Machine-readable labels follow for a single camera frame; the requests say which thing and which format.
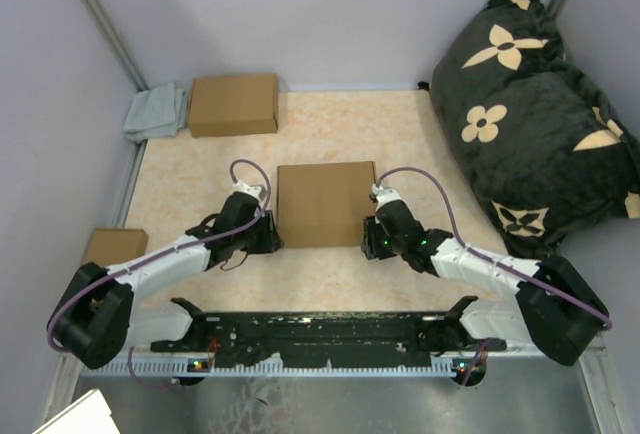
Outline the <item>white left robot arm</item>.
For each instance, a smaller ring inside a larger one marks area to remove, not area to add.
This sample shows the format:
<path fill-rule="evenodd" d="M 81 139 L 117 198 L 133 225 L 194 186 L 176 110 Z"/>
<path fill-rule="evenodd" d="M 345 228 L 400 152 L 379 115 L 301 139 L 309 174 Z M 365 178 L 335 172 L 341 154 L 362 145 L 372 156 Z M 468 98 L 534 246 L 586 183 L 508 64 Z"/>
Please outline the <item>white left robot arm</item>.
<path fill-rule="evenodd" d="M 207 339 L 206 324 L 192 306 L 171 301 L 148 306 L 156 293 L 229 261 L 237 251 L 266 254 L 280 249 L 262 186 L 237 187 L 221 211 L 168 246 L 131 261 L 82 265 L 47 324 L 47 340 L 86 367 L 100 368 L 134 346 L 176 342 L 194 351 Z"/>

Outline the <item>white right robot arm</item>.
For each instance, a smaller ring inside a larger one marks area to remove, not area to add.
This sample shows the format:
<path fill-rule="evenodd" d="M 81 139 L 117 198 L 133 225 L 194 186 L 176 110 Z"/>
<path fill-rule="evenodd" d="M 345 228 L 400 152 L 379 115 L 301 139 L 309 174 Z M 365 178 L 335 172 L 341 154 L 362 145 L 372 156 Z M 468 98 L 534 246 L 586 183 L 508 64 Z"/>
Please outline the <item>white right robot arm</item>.
<path fill-rule="evenodd" d="M 363 231 L 362 251 L 369 260 L 399 257 L 418 273 L 492 293 L 467 302 L 447 323 L 447 341 L 458 350 L 496 339 L 531 344 L 572 366 L 612 326 L 608 309 L 561 256 L 532 260 L 479 249 L 464 242 L 457 228 L 424 228 L 402 200 L 378 207 L 364 219 Z"/>

